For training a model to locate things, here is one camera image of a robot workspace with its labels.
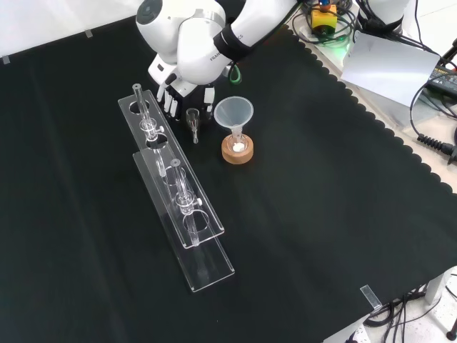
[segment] white wall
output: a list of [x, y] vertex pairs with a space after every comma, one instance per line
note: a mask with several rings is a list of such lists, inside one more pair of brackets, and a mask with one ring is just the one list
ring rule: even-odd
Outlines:
[[0, 56], [136, 14], [142, 0], [0, 0]]

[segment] hole in acrylic stand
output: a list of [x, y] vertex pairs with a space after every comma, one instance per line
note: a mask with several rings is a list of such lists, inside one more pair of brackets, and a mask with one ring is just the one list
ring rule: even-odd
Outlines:
[[[183, 177], [186, 178], [186, 171], [182, 167], [181, 167], [181, 170], [183, 172]], [[174, 181], [174, 173], [173, 173], [172, 167], [171, 166], [166, 167], [165, 172], [166, 172], [166, 177], [162, 177], [162, 181], [164, 182], [164, 184], [168, 184], [169, 186], [175, 186], [176, 182]]]
[[[145, 100], [146, 102], [146, 107], [149, 109], [149, 102], [147, 100]], [[132, 102], [130, 104], [130, 112], [133, 113], [133, 114], [137, 114], [137, 115], [140, 115], [140, 108], [138, 108], [138, 102]]]
[[208, 225], [209, 225], [209, 217], [208, 215], [206, 214], [205, 211], [202, 211], [200, 209], [195, 209], [193, 210], [190, 214], [187, 214], [186, 216], [184, 216], [183, 218], [183, 225], [184, 225], [184, 228], [189, 231], [189, 228], [188, 228], [188, 220], [186, 220], [188, 217], [190, 216], [193, 216], [194, 217], [194, 222], [195, 222], [195, 228], [196, 228], [196, 231], [199, 232], [199, 231], [203, 231], [205, 229], [208, 228]]
[[169, 143], [169, 139], [164, 134], [157, 134], [155, 141], [146, 141], [146, 146], [150, 149], [160, 150]]

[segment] white powder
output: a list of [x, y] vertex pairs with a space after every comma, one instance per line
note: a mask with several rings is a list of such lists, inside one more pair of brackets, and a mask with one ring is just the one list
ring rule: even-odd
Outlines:
[[233, 145], [232, 149], [233, 149], [234, 152], [242, 152], [242, 151], [244, 151], [244, 144], [243, 143], [235, 143]]

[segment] black cloth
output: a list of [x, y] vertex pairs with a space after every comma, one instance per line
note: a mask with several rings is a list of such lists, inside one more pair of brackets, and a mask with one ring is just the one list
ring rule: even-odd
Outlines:
[[236, 270], [190, 293], [117, 104], [153, 57], [129, 19], [0, 66], [2, 342], [320, 342], [457, 264], [450, 188], [282, 28], [216, 85], [251, 162], [173, 125]]

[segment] clear acrylic stand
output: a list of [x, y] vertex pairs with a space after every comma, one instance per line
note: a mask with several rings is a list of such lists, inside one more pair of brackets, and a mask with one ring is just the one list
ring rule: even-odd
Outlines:
[[235, 272], [217, 238], [224, 227], [152, 93], [138, 84], [134, 92], [119, 100], [140, 148], [134, 159], [186, 280], [197, 292]]

